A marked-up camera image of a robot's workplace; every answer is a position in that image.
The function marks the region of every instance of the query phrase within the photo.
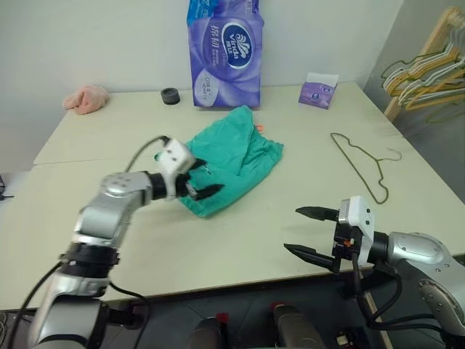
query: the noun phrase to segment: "robotic arm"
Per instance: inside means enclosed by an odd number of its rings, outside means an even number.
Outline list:
[[[352,260],[354,256],[358,257],[359,265],[369,262],[375,268],[384,265],[395,270],[406,262],[422,273],[418,289],[442,329],[464,339],[465,268],[439,240],[421,233],[387,235],[374,231],[373,214],[361,196],[343,200],[340,210],[309,206],[297,212],[312,219],[336,222],[333,257],[318,254],[309,247],[285,244],[291,253],[334,273],[339,273],[341,259]]]
[[[203,166],[181,142],[165,137],[158,163],[161,173],[124,172],[107,176],[100,192],[79,215],[68,251],[52,274],[37,310],[28,345],[31,348],[98,348],[111,317],[99,300],[107,289],[110,269],[118,264],[118,248],[132,214],[152,200],[187,196],[200,200],[222,188],[196,190],[188,172]]]

